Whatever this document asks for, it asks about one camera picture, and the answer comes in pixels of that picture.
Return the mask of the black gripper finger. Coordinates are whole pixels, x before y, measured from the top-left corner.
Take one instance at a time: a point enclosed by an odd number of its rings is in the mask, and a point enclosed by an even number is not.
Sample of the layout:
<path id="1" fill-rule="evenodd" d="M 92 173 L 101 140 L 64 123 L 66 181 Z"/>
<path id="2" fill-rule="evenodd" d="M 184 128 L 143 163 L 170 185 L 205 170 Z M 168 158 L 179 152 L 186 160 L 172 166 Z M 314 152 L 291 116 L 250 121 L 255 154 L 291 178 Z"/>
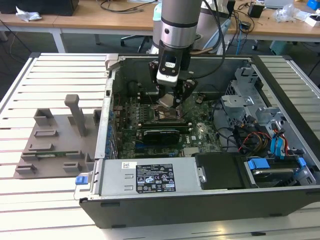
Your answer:
<path id="1" fill-rule="evenodd" d="M 198 82 L 193 79 L 177 81 L 177 85 L 173 88 L 173 107 L 176 108 L 182 104 L 195 90 Z"/>
<path id="2" fill-rule="evenodd" d="M 148 69 L 150 73 L 151 82 L 155 85 L 158 92 L 158 98 L 160 99 L 163 96 L 163 86 L 158 83 L 157 74 L 159 69 L 159 61 L 153 60 L 148 63 Z"/>

